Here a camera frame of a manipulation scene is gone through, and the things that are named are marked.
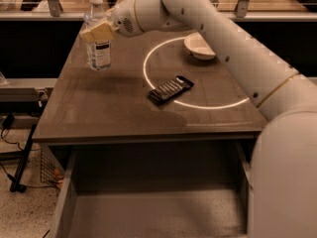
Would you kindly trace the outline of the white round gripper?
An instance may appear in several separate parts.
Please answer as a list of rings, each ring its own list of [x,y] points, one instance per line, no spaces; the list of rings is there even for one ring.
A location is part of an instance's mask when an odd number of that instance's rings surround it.
[[[135,13],[136,0],[124,0],[117,3],[111,11],[111,19],[86,22],[79,32],[80,37],[86,43],[99,41],[111,41],[117,31],[124,37],[134,37],[139,34],[139,26]]]

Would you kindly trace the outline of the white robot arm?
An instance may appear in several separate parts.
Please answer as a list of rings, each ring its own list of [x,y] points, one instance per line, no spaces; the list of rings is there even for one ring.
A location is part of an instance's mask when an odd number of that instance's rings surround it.
[[[197,31],[266,118],[250,166],[250,238],[317,238],[317,86],[210,0],[125,0],[81,31],[87,42]]]

